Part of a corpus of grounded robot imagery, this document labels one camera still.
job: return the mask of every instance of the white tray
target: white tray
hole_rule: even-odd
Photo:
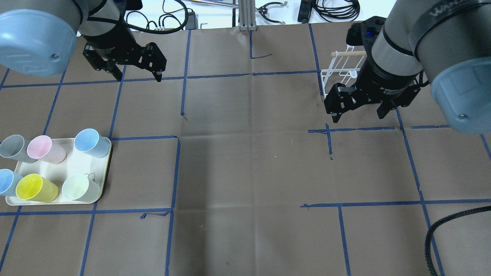
[[[88,154],[78,151],[73,147],[75,138],[53,139],[60,144],[67,153],[67,157],[59,164],[51,164],[44,161],[36,161],[34,163],[17,162],[15,172],[21,176],[26,176],[31,173],[37,173],[42,177],[53,182],[59,188],[59,195],[51,202],[39,202],[31,200],[22,200],[15,196],[6,196],[5,201],[8,205],[53,205],[53,204],[90,204],[96,202],[102,195],[104,183],[106,181],[106,173],[111,156],[112,144],[109,141],[109,153],[103,158],[92,157]],[[61,194],[61,186],[63,182],[71,175],[77,173],[91,174],[90,179],[95,179],[95,183],[101,187],[101,192],[92,202],[80,202],[69,200]]]

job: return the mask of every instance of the white wire rack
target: white wire rack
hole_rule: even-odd
[[[326,85],[329,80],[329,77],[333,73],[338,73],[339,76],[343,77],[343,80],[341,81],[342,84],[347,84],[351,79],[356,79],[358,77],[358,71],[360,71],[360,68],[362,66],[362,61],[366,57],[366,52],[365,51],[355,51],[354,46],[347,45],[346,50],[344,52],[332,52],[331,53],[331,63],[329,64],[328,69],[321,70],[321,76],[322,76],[322,92],[324,94],[324,99],[327,97],[326,93]],[[350,57],[353,58],[358,58],[360,57],[358,63],[356,66],[350,66],[349,64],[354,64],[350,62],[348,64],[348,60]]]

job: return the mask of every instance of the blue tape grid line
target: blue tape grid line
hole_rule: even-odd
[[[250,57],[250,59],[263,58],[263,57],[267,57],[270,55],[272,55],[272,54],[267,54],[267,55],[258,56],[258,57],[252,57],[252,31],[250,30],[249,31],[249,57]]]
[[[46,120],[46,125],[45,125],[44,130],[43,130],[43,135],[46,135],[46,132],[48,131],[48,126],[50,125],[51,116],[53,115],[53,111],[55,110],[56,101],[58,99],[58,95],[60,94],[61,84],[63,83],[63,79],[65,78],[65,74],[66,74],[66,69],[65,69],[65,71],[63,71],[63,74],[61,75],[61,78],[60,78],[60,82],[58,83],[58,89],[56,90],[55,98],[53,99],[53,104],[51,105],[50,114],[48,115],[48,119]]]
[[[123,74],[121,76],[121,81],[119,82],[118,95],[116,97],[116,103],[114,104],[114,112],[112,114],[111,128],[109,129],[109,139],[112,138],[112,131],[114,130],[114,122],[116,121],[116,115],[118,113],[119,98],[121,97],[121,89],[123,88],[123,80],[126,74],[126,65],[123,67]]]
[[[346,263],[346,275],[351,276],[350,259],[348,257],[348,244],[346,243],[346,232],[344,230],[343,211],[341,210],[341,206],[338,206],[338,214],[341,240],[343,242],[344,261]]]
[[[371,127],[371,128],[338,128],[338,129],[331,129],[329,128],[329,125],[326,124],[326,129],[311,129],[308,132],[309,133],[321,133],[321,134],[326,134],[327,135],[327,145],[329,146],[329,157],[331,160],[333,160],[331,154],[332,154],[332,139],[331,139],[331,132],[343,132],[343,131],[354,131],[354,130],[361,130],[361,131],[375,131],[375,130],[395,130],[394,127]]]
[[[252,73],[244,74],[227,74],[227,75],[206,75],[206,76],[190,76],[188,79],[209,79],[209,78],[230,78],[230,77],[242,77],[252,75]]]
[[[85,241],[85,249],[83,250],[82,266],[80,267],[80,276],[83,276],[85,271],[85,264],[87,263],[87,254],[89,252],[90,238],[92,237],[92,227],[94,226],[95,211],[97,209],[97,202],[94,203],[92,208],[92,215],[90,216],[89,230],[87,233],[87,239]]]
[[[461,204],[461,203],[490,203],[491,198],[482,199],[442,199],[425,200],[425,204]],[[401,206],[419,205],[421,200],[414,201],[378,201],[378,202],[346,202],[346,203],[316,203],[304,204],[300,208],[326,208],[326,207],[367,207],[367,206]]]
[[[76,211],[26,211],[26,212],[3,212],[2,216],[41,216],[41,215],[87,215],[87,214],[130,214],[130,213],[158,213],[172,212],[172,208],[143,208],[143,209],[107,209],[107,210],[76,210]]]
[[[15,218],[14,218],[14,222],[12,223],[12,227],[10,228],[10,234],[8,234],[7,242],[5,243],[5,248],[3,249],[3,254],[2,254],[1,260],[0,260],[0,272],[1,272],[1,269],[3,267],[3,263],[5,262],[5,258],[7,256],[8,247],[10,246],[10,242],[12,241],[12,236],[14,235],[15,226],[17,225],[17,220],[19,219],[19,213],[21,211],[21,208],[22,208],[22,206],[19,206],[17,208],[17,212],[16,212],[16,215],[15,215]]]
[[[163,81],[183,80],[183,79],[184,77],[162,78]],[[130,83],[130,82],[148,82],[148,81],[155,81],[155,79],[154,78],[129,79],[129,80],[124,80],[123,82]],[[72,83],[63,83],[62,85],[81,85],[81,84],[100,84],[100,83],[119,83],[119,82],[117,80],[109,80],[109,81],[72,82]],[[3,88],[57,86],[57,85],[59,85],[59,83],[17,84],[17,85],[5,85]]]
[[[185,66],[185,76],[184,77],[166,77],[162,78],[163,81],[168,80],[187,80],[187,79],[210,79],[210,78],[233,78],[241,76],[269,76],[269,75],[293,75],[293,74],[311,74],[320,73],[319,70],[306,70],[306,71],[282,71],[282,72],[261,72],[261,73],[241,73],[241,74],[224,74],[224,75],[202,75],[202,76],[188,76],[187,74],[187,63]],[[154,81],[153,78],[145,79],[129,79],[123,80],[124,83],[130,82],[147,82]],[[92,82],[76,82],[76,83],[62,83],[61,85],[83,85],[83,84],[99,84],[99,83],[118,83],[116,80],[111,81],[92,81]],[[19,84],[19,85],[4,85],[1,88],[19,88],[19,87],[41,87],[41,86],[58,86],[59,83],[37,83],[37,84]]]
[[[308,24],[308,28],[310,31],[310,39],[312,40],[312,48],[314,49],[315,68],[317,69],[317,82],[319,83],[319,91],[322,95],[323,91],[322,91],[321,69],[319,66],[319,57],[317,55],[317,47],[315,46],[314,31],[312,30],[312,25],[310,23]]]
[[[441,125],[441,126],[412,126],[411,129],[432,129],[432,128],[449,128],[449,125]]]
[[[488,153],[488,157],[491,160],[491,150],[490,150],[490,147],[488,145],[488,142],[486,141],[486,138],[482,134],[481,134],[481,140],[483,141],[484,148],[486,149],[486,152]]]
[[[416,187],[418,189],[419,198],[421,201],[421,207],[423,209],[423,213],[424,213],[425,220],[426,220],[426,225],[428,228],[430,228],[431,227],[430,216],[428,215],[428,210],[426,209],[426,204],[425,204],[423,192],[420,189],[419,177],[418,177],[418,173],[416,171],[416,166],[414,165],[414,159],[412,157],[411,148],[409,146],[408,136],[406,135],[406,131],[404,130],[404,125],[402,122],[401,113],[399,112],[399,109],[396,109],[396,112],[397,112],[397,118],[399,120],[399,125],[401,128],[401,132],[404,136],[404,144],[406,144],[406,150],[408,152],[409,163],[411,164],[412,173],[414,175],[414,181],[416,182]],[[438,268],[440,270],[440,275],[445,276],[445,272],[443,270],[443,266],[442,266],[441,260],[440,260],[440,254],[438,252],[438,248],[436,246],[436,242],[435,242],[434,238],[432,238],[432,245],[433,245],[433,250],[435,252],[436,263],[438,264]]]
[[[3,79],[1,80],[0,83],[0,90],[3,88],[3,85],[5,84],[5,80],[7,79],[8,72],[10,72],[10,69],[7,68],[7,71],[5,72],[5,75],[3,76]]]
[[[188,44],[186,46],[186,61],[184,64],[184,81],[183,81],[183,93],[181,98],[181,116],[186,114],[184,112],[184,102],[186,100],[186,83],[188,79],[188,65],[189,65],[189,49],[191,47],[191,30],[188,32]]]
[[[170,265],[170,246],[172,244],[172,229],[174,227],[174,208],[176,207],[176,194],[177,194],[177,179],[179,175],[179,160],[181,156],[181,141],[177,139],[177,151],[176,151],[176,164],[174,168],[174,187],[172,190],[172,204],[170,212],[169,221],[169,232],[167,234],[167,252],[165,258],[165,276],[169,276],[169,265]]]

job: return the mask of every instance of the black cable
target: black cable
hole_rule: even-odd
[[[141,27],[138,27],[138,26],[135,26],[135,25],[128,24],[127,22],[124,22],[124,21],[119,21],[119,20],[114,20],[114,19],[109,19],[109,18],[101,18],[101,17],[89,17],[89,18],[87,18],[87,21],[97,21],[97,22],[111,23],[111,24],[125,26],[127,28],[132,28],[132,29],[135,29],[135,30],[139,30],[141,32],[152,33],[152,34],[169,34],[169,33],[174,33],[174,32],[177,32],[177,31],[180,31],[180,30],[184,29],[184,26],[186,26],[186,23],[188,22],[188,18],[189,18],[188,8],[186,7],[186,5],[184,5],[184,3],[181,0],[175,0],[175,1],[178,2],[183,7],[183,10],[184,10],[184,21],[182,22],[182,24],[179,25],[179,27],[174,28],[174,29],[170,29],[170,30],[150,30],[150,29],[141,28]]]
[[[148,23],[147,23],[147,29],[150,29],[150,23],[153,23],[155,25],[155,28],[157,28],[157,23],[153,20],[150,20]]]
[[[351,4],[342,7],[326,7],[326,0],[322,0],[322,5],[319,5],[319,1],[314,4],[314,10],[327,22],[333,22],[330,19],[354,21],[360,15],[358,0],[344,0]]]
[[[442,224],[463,217],[463,216],[468,216],[472,214],[477,214],[481,212],[487,212],[491,211],[491,206],[485,206],[485,207],[480,207],[480,208],[475,208],[475,209],[470,209],[462,212],[458,212],[449,216],[446,216],[439,221],[433,223],[433,225],[430,227],[428,230],[428,233],[426,234],[426,239],[425,239],[425,258],[426,258],[426,264],[428,265],[428,270],[430,270],[431,276],[438,276],[436,273],[435,267],[433,266],[433,260],[431,259],[431,249],[430,249],[430,244],[431,244],[431,239],[433,237],[433,233],[435,230]]]
[[[139,14],[143,15],[143,17],[144,17],[144,18],[145,18],[145,20],[147,21],[147,26],[149,25],[149,24],[148,24],[148,22],[149,22],[149,21],[148,21],[148,18],[147,18],[147,17],[146,17],[146,16],[145,16],[143,13],[141,13],[141,12],[139,12],[139,11],[137,11],[137,10],[132,10],[132,11],[130,11],[129,13],[127,13],[127,14],[126,14],[126,22],[128,22],[128,16],[129,16],[130,14],[134,13],[134,12],[135,12],[135,13],[139,13]]]
[[[194,12],[194,10],[193,10],[193,9],[188,8],[188,7],[184,7],[184,8],[182,8],[182,9],[178,9],[178,10],[171,11],[171,12],[166,12],[166,11],[164,10],[164,4],[165,4],[165,0],[163,0],[163,1],[162,1],[162,11],[164,12],[164,14],[163,14],[163,15],[170,14],[170,13],[175,13],[175,12],[178,12],[178,11],[182,11],[182,10],[184,10],[184,9],[188,9],[188,10],[191,10],[191,12]]]
[[[162,27],[164,29],[165,29],[164,20],[169,17],[175,19],[177,22],[179,22],[179,24],[181,24],[181,21],[179,21],[179,19],[177,19],[177,17],[175,17],[173,14],[166,14],[164,18],[162,18]]]
[[[421,73],[419,73],[419,82],[418,82],[419,87],[425,87],[429,84],[430,84],[430,81],[428,81],[428,80],[423,82],[423,71],[421,71]]]

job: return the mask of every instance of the white cup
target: white cup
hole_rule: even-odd
[[[49,136],[38,136],[27,146],[29,157],[53,164],[61,163],[66,158],[66,150]]]
[[[91,128],[84,129],[75,136],[74,146],[77,150],[97,158],[106,156],[110,148],[108,139]]]
[[[24,137],[18,134],[11,135],[0,144],[0,156],[20,162],[34,163],[36,159],[27,155],[28,144],[29,141],[25,140]]]
[[[69,200],[93,202],[99,196],[101,188],[87,175],[93,174],[74,174],[68,177],[61,187],[62,195]]]

